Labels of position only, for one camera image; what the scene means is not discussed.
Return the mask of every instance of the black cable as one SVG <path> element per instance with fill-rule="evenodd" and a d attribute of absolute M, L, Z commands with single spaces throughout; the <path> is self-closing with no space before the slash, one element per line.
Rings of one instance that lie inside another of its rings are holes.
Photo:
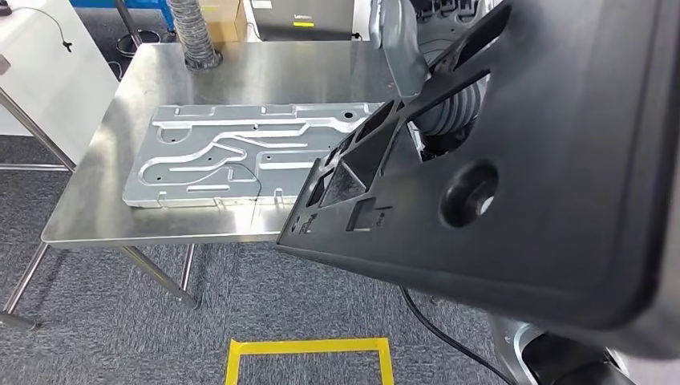
<path fill-rule="evenodd" d="M 454 340 L 448 334 L 441 331 L 439 328 L 437 328 L 437 326 L 433 325 L 432 322 L 430 322 L 430 320 L 427 319 L 415 305 L 415 303 L 413 302 L 413 298 L 411 298 L 411 295 L 408 293 L 408 289 L 404 286 L 400 286 L 399 288 L 401 289 L 404 300 L 406 301 L 406 304 L 413 313 L 413 315 L 420 321 L 420 323 L 422 323 L 429 331 L 431 331 L 432 334 L 437 336 L 437 338 L 441 339 L 442 341 L 444 341 L 457 351 L 463 353 L 467 357 L 474 359 L 479 365 L 486 367 L 487 369 L 492 371 L 495 375 L 499 376 L 500 379 L 505 381 L 507 385 L 516 385 L 512 379 L 503 374 L 503 372 L 496 369 L 493 365 L 491 365 L 491 363 L 488 360 L 482 358 L 480 355 L 478 355 L 474 351 L 471 351 L 462 343 Z"/>
<path fill-rule="evenodd" d="M 17 10 L 34 10 L 34 11 L 36 11 L 36 12 L 39 12 L 39 13 L 41 13 L 41 14 L 44 14 L 44 15 L 47 16 L 48 18 L 51 18 L 52 21 L 55 22 L 55 24 L 57 25 L 57 28 L 59 28 L 59 36 L 61 36 L 61 38 L 62 38 L 62 45 L 66 48 L 66 51 L 71 52 L 71 46 L 73 45 L 73 43 L 69 43 L 69 42 L 66 41 L 66 39 L 65 39 L 64 36 L 63 36 L 62 25 L 59 24 L 59 22 L 57 21 L 57 19 L 54 18 L 54 17 L 52 17 L 51 14 L 48 14 L 48 13 L 45 12 L 44 10 L 41 10 L 41 9 L 39 9 L 39 8 L 33 8 L 33 7 L 31 7 L 31 6 L 18 6 L 18 7 L 16 7 L 16 8 L 12 8 L 12 11 L 13 11 L 13 12 L 15 12 L 15 11 L 17 11 Z"/>
<path fill-rule="evenodd" d="M 262 182 L 261 182 L 260 178 L 258 178 L 257 175 L 255 175 L 255 172 L 253 172 L 253 170 L 250 169 L 250 167 L 248 167 L 248 166 L 246 166 L 245 164 L 242 164 L 242 163 L 234 163 L 234 162 L 226 162 L 226 163 L 223 163 L 222 165 L 223 166 L 226 166 L 226 165 L 241 166 L 242 168 L 245 168 L 246 170 L 248 170 L 248 172 L 250 172 L 250 175 L 252 175 L 253 178 L 255 178 L 255 181 L 257 182 L 257 184 L 260 185 L 260 189 L 257 190 L 257 195 L 255 196 L 255 201 L 257 202 L 257 200 L 260 199 L 260 194 L 262 194 Z"/>

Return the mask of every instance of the gray carpet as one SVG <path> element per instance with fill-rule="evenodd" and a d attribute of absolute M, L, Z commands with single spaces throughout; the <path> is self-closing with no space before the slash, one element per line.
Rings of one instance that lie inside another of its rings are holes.
<path fill-rule="evenodd" d="M 49 160 L 32 138 L 0 137 L 0 162 Z M 65 172 L 2 172 L 4 301 L 64 188 Z M 174 278 L 186 246 L 144 248 Z M 268 243 L 196 248 L 185 309 L 114 249 L 49 249 L 20 302 L 42 328 L 0 328 L 0 384 L 221 384 L 229 341 L 388 337 L 398 384 L 498 384 L 420 326 L 397 289 L 286 256 Z M 485 315 L 416 295 L 445 331 L 491 357 Z M 375 353 L 246 356 L 239 384 L 379 384 Z"/>
<path fill-rule="evenodd" d="M 117 62 L 123 68 L 123 73 L 130 65 L 130 59 L 121 56 L 115 49 L 118 38 L 127 34 L 128 30 L 115 9 L 76 8 L 76 13 L 83 21 L 85 28 L 95 40 L 107 62 Z M 176 41 L 176 36 L 168 32 L 168 28 L 159 10 L 130 10 L 132 19 L 141 30 L 152 30 L 160 36 L 162 43 Z M 113 73 L 118 76 L 119 69 L 115 64 L 109 64 Z"/>

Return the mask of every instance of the cardboard box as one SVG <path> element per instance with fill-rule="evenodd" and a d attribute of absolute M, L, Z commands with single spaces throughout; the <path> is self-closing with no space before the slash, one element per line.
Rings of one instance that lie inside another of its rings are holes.
<path fill-rule="evenodd" d="M 226 43 L 246 40 L 248 25 L 241 0 L 199 0 L 199 3 L 215 49 L 221 51 Z"/>

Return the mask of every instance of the yellow floor tape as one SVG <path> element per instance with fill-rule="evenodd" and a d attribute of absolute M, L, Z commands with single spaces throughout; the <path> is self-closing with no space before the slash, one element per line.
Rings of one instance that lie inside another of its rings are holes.
<path fill-rule="evenodd" d="M 317 339 L 310 341 L 237 342 L 229 344 L 225 385 L 237 385 L 238 367 L 242 355 L 299 355 L 309 353 L 339 353 L 347 351 L 378 351 L 382 385 L 394 385 L 390 344 L 387 338 Z"/>

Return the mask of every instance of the black plastic frame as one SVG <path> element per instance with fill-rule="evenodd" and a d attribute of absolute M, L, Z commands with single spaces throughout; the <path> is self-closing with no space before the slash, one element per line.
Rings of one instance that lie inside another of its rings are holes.
<path fill-rule="evenodd" d="M 658 297 L 673 276 L 661 268 L 680 265 L 663 253 L 679 47 L 674 0 L 505 0 L 435 61 L 418 97 L 386 103 L 375 130 L 314 165 L 278 248 L 588 342 L 680 355 L 680 335 L 648 322 L 659 303 L 680 309 Z M 423 163 L 403 145 L 408 121 L 489 73 L 459 148 Z M 496 173 L 494 200 L 451 225 L 443 200 L 479 164 Z M 331 168 L 354 189 L 331 181 L 341 191 L 306 207 Z M 357 215 L 361 230 L 348 230 Z M 663 325 L 680 322 L 671 313 Z"/>

